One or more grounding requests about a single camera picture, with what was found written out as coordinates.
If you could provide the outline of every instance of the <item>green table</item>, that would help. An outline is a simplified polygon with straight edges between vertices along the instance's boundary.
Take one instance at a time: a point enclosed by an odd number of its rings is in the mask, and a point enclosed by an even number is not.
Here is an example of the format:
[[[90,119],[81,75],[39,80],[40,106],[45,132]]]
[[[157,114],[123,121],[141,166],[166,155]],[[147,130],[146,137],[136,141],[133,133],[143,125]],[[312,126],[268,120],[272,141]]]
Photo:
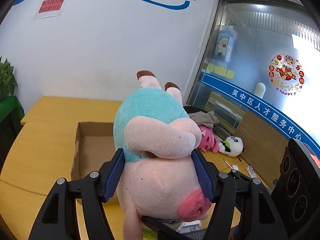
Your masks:
[[[7,154],[21,130],[23,108],[16,96],[9,96],[0,102],[0,171]]]

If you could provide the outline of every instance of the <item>blue stripe with chinese text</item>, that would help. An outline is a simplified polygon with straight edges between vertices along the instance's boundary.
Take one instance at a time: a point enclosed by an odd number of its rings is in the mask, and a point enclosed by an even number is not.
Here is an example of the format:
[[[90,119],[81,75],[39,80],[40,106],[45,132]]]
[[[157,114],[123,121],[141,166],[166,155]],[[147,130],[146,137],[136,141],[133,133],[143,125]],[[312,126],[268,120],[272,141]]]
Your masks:
[[[295,138],[308,144],[314,153],[320,157],[320,147],[315,140],[293,120],[263,99],[236,85],[207,73],[204,75],[202,82],[246,106],[255,114],[269,122],[285,137]]]

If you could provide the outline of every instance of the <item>yellow table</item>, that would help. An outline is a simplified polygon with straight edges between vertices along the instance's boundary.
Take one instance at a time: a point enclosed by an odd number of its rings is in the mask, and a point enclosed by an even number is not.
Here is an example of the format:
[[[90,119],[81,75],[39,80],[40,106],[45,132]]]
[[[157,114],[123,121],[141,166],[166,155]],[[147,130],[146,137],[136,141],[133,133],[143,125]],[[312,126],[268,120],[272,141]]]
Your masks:
[[[33,222],[55,181],[70,180],[78,122],[113,122],[121,102],[42,97],[26,114],[23,128],[4,163],[0,175],[0,214],[18,240],[27,240]],[[237,164],[244,174],[247,165],[221,153],[204,153],[220,171]],[[118,203],[104,206],[116,240],[122,239],[123,214]],[[239,221],[235,211],[234,222]],[[81,239],[88,239],[82,207],[77,203]]]

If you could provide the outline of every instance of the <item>red paper sign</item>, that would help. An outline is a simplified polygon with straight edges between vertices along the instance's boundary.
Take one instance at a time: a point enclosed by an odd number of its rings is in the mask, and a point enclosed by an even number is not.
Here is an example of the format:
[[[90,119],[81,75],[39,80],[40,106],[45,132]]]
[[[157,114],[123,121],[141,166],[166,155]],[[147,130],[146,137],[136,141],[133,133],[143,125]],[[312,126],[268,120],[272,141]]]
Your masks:
[[[59,11],[64,0],[45,0],[42,2],[38,13]]]
[[[320,160],[318,159],[317,156],[314,156],[312,154],[310,154],[311,158],[315,161],[316,165],[318,166],[318,168],[320,168]]]

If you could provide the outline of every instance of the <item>blue gripper pad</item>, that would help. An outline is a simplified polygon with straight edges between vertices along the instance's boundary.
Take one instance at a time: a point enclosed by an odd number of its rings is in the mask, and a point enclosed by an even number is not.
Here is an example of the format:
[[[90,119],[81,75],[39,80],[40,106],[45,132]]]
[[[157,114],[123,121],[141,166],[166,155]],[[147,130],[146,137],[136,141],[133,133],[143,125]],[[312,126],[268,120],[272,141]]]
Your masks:
[[[117,160],[115,161],[111,169],[111,172],[109,173],[109,176],[106,180],[106,188],[103,194],[103,199],[105,201],[108,201],[109,198],[113,197],[113,195],[115,194],[123,169],[124,169],[124,152],[121,149],[121,153],[118,156]]]
[[[203,166],[196,150],[193,150],[191,153],[191,158],[193,160],[193,164],[196,168],[196,173],[198,176],[198,181],[200,187],[203,191],[203,194],[206,198],[208,198],[212,203],[214,200],[214,193],[213,193],[213,183],[210,179],[205,167]]]

